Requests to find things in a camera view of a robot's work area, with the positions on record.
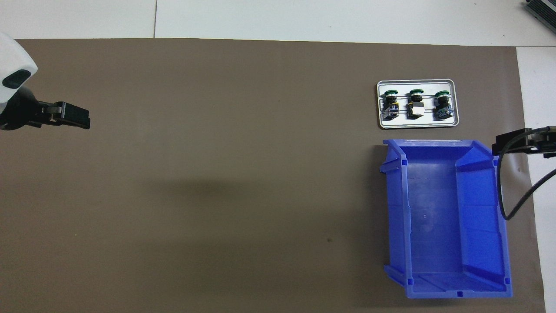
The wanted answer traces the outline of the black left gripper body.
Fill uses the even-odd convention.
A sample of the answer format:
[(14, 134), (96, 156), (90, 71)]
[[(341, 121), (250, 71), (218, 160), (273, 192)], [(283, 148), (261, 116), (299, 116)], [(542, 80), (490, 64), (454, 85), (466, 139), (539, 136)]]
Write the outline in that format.
[(24, 126), (42, 127), (36, 120), (43, 112), (42, 107), (29, 88), (21, 87), (8, 100), (0, 115), (1, 130), (17, 130)]

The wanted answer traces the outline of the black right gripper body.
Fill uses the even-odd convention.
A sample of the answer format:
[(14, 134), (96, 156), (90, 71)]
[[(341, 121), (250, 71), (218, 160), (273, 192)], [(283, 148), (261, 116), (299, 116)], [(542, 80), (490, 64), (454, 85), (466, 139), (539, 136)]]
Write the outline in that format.
[(542, 154), (544, 158), (556, 156), (556, 126), (530, 129), (530, 150), (526, 154)]

